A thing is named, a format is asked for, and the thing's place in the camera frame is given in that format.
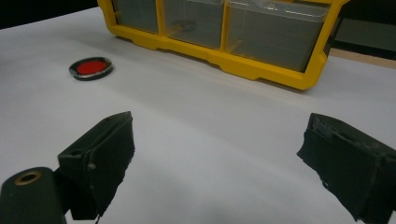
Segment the transparent drawer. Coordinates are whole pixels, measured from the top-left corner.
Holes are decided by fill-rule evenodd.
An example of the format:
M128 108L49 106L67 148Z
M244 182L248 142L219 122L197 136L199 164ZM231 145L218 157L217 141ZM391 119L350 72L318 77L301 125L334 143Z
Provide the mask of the transparent drawer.
M165 34L219 49L223 6L223 0L163 0Z
M329 6L304 2L228 0L226 51L303 72Z
M119 25L158 34L155 0L113 0Z

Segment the yellow storage box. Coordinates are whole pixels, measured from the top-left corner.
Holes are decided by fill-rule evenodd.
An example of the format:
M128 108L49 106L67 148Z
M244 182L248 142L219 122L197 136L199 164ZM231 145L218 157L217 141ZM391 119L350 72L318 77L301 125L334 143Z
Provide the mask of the yellow storage box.
M314 86L348 0L98 0L108 30L147 49L170 49L248 79Z

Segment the white table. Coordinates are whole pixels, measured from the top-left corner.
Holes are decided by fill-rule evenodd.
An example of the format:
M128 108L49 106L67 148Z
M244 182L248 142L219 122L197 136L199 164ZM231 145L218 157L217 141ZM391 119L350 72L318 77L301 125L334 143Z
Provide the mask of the white table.
M91 56L114 72L73 79L69 65ZM396 148L394 69L330 57L316 87L294 91L139 48L99 8L1 30L0 69L1 182L56 169L93 125L132 111L136 153L102 224L355 223L296 156L310 113Z

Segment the white surface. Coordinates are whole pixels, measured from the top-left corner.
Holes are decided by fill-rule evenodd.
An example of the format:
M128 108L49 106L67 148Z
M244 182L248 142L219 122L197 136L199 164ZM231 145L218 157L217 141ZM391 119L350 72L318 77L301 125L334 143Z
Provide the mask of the white surface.
M91 56L114 72L74 80L68 66ZM396 148L395 70L331 57L316 87L292 91L139 48L99 8L1 30L0 68L1 182L57 168L94 124L132 111L136 153L101 224L355 223L296 156L310 113Z

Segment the red disc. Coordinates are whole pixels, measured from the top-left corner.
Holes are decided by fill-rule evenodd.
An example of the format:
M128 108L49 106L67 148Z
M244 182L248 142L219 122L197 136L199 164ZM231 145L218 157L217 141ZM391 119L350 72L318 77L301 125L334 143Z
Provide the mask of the red disc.
M103 71L106 68L104 62L90 61L78 66L77 71L82 75L91 75Z

